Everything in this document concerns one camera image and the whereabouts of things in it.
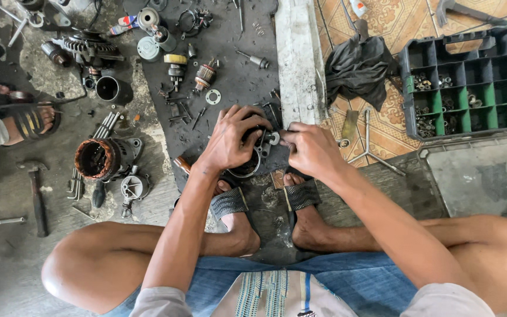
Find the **small bottle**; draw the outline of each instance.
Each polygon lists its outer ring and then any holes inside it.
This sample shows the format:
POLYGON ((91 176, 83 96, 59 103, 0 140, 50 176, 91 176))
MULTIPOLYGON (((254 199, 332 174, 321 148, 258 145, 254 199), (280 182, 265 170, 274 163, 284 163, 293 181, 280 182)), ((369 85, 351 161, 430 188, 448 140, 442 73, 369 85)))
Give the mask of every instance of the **small bottle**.
POLYGON ((351 8, 356 13, 357 18, 361 18, 362 15, 367 12, 367 7, 359 0, 349 0, 351 2, 351 8))

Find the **shirt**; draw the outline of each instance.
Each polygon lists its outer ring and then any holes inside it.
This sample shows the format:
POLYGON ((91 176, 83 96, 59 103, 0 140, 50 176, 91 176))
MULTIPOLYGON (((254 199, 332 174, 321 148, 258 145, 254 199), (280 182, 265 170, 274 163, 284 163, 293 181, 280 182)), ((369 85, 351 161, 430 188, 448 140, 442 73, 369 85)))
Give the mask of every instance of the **shirt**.
MULTIPOLYGON (((142 289, 130 317, 191 317, 185 294, 173 287, 142 289)), ((299 271, 240 274, 211 317, 357 317, 338 296, 311 274, 299 271)), ((468 289, 451 283, 418 290, 400 317, 495 317, 490 307, 468 289)))

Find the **black tool box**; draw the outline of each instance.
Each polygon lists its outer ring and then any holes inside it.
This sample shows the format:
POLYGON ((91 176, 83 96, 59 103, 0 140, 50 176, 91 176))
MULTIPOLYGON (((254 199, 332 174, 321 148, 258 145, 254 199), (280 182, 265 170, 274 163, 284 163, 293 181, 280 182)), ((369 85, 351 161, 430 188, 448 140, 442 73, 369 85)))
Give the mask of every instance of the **black tool box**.
POLYGON ((408 136, 438 141, 507 131, 507 26, 410 40, 399 57, 408 136), (446 49, 471 40, 482 44, 458 54, 446 49))

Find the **tiled floor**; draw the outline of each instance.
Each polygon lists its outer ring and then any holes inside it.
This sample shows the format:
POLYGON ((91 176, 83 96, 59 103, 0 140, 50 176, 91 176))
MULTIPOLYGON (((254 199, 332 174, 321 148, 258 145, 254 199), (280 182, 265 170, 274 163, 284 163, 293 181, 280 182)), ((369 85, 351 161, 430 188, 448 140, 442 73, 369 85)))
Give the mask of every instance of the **tiled floor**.
MULTIPOLYGON (((340 0, 314 1, 320 32, 320 45, 324 59, 326 60, 332 51, 330 41, 334 45, 338 45, 353 36, 354 31, 349 27, 340 0), (326 21, 329 38, 322 21, 322 16, 326 21)), ((398 53, 413 38, 437 37, 441 34, 450 35, 482 24, 473 18, 449 13, 447 15, 448 24, 440 28, 435 16, 435 9, 439 1, 367 0, 364 3, 368 11, 362 18, 365 18, 369 23, 370 35, 383 36, 392 54, 398 53)), ((344 0, 344 2, 348 6, 351 18, 355 21, 357 17, 351 10, 349 1, 344 0)), ((459 0, 459 3, 498 17, 507 16, 507 0, 459 0)), ((487 29, 490 27, 490 25, 484 25, 476 29, 487 29)), ((454 49, 457 52, 466 50, 467 48, 461 45, 454 49)), ((382 159, 406 154, 418 149, 420 146, 419 141, 412 140, 406 135, 404 112, 400 107, 403 101, 402 96, 388 81, 386 83, 386 91, 387 98, 381 112, 373 109, 370 120, 371 152, 382 159)), ((339 136, 342 131, 346 110, 360 111, 358 134, 351 146, 342 149, 342 154, 346 160, 350 160, 363 152, 363 144, 365 142, 363 109, 367 106, 369 104, 360 97, 350 101, 338 97, 331 105, 331 118, 323 125, 329 127, 336 136, 339 136)), ((374 162, 376 162, 374 159, 367 157, 353 162, 353 165, 361 167, 374 162)))

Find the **blue shorts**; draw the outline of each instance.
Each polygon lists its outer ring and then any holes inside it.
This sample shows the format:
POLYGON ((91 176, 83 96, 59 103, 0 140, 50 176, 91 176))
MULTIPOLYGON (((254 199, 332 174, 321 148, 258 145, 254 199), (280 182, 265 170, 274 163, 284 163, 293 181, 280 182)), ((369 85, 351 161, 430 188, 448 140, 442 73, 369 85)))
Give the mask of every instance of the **blue shorts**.
MULTIPOLYGON (((185 301, 194 317, 209 317, 238 275, 285 268, 313 274, 341 297, 359 317, 398 317, 418 291, 384 252, 350 252, 317 256, 278 267, 240 258, 199 258, 185 301)), ((105 317, 128 317, 137 288, 105 317)))

